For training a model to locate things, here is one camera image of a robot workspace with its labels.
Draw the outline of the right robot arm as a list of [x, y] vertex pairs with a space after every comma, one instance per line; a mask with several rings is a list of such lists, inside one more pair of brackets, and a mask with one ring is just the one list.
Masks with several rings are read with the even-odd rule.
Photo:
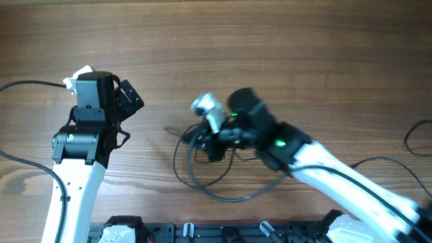
[[187, 135], [192, 149], [220, 161], [228, 149], [253, 149], [271, 170], [326, 194], [343, 207], [317, 229], [327, 242], [430, 242], [431, 207], [394, 194], [341, 162], [302, 130], [277, 121], [251, 88], [233, 92], [227, 105], [200, 94], [191, 111], [202, 121]]

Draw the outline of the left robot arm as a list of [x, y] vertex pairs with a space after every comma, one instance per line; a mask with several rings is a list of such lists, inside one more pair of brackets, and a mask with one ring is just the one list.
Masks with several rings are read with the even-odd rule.
[[53, 193], [43, 242], [86, 242], [109, 157], [121, 147], [121, 123], [144, 106], [127, 80], [106, 71], [75, 73], [64, 83], [77, 98], [71, 122], [53, 137]]

